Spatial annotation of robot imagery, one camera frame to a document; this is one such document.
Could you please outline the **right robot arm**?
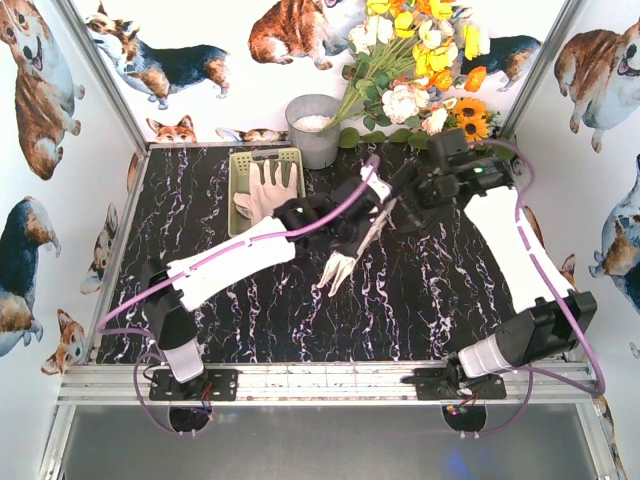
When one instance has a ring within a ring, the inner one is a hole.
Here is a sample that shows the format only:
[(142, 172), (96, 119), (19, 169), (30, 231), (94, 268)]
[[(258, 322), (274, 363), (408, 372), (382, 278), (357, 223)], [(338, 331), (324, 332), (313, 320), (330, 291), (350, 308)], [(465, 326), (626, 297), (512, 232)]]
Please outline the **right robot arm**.
[(518, 370), (586, 346), (597, 310), (555, 268), (528, 222), (508, 165), (474, 153), (459, 129), (431, 137), (429, 159), (411, 161), (390, 179), (394, 198), (423, 232), (438, 210), (455, 207), (480, 232), (506, 281), (514, 315), (487, 338), (453, 355), (459, 376), (475, 379)]

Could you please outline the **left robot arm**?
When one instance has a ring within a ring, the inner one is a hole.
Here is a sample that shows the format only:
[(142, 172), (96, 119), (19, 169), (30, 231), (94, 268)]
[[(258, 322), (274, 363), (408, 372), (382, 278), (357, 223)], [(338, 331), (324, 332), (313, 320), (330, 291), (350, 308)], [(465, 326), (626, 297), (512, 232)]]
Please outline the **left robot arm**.
[(331, 254), (317, 285), (335, 295), (395, 205), (388, 184), (358, 178), (331, 195), (300, 198), (291, 187), (267, 186), (234, 200), (255, 222), (244, 233), (187, 259), (152, 259), (143, 268), (144, 312), (181, 386), (205, 377), (191, 311), (246, 277), (325, 245)]

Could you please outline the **white grey glove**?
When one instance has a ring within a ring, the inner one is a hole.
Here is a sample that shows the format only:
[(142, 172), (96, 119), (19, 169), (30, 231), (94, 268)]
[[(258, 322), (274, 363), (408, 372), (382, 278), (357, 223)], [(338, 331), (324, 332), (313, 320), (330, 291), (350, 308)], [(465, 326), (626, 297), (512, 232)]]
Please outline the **white grey glove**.
[(353, 254), (343, 254), (338, 250), (334, 250), (329, 256), (319, 282), (316, 284), (318, 289), (322, 289), (328, 284), (331, 288), (328, 297), (334, 297), (339, 290), (341, 284), (351, 276), (357, 262), (362, 257), (365, 250), (375, 241), (381, 238), (382, 230), (387, 224), (391, 224), (391, 213), (396, 206), (397, 200), (390, 200), (380, 211), (374, 214), (372, 220), (365, 221), (365, 235), (356, 244), (356, 250)]

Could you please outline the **white work glove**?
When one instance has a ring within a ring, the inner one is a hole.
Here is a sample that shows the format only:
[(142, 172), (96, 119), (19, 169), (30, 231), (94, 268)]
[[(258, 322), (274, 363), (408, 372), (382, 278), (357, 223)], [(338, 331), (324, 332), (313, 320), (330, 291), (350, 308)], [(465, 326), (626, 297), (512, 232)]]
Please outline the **white work glove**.
[(298, 165), (291, 163), (289, 175), (283, 171), (284, 162), (278, 162), (271, 172), (271, 161), (265, 160), (262, 165), (252, 162), (249, 165), (248, 192), (237, 192), (233, 202), (237, 211), (246, 217), (254, 226), (287, 201), (298, 197)]

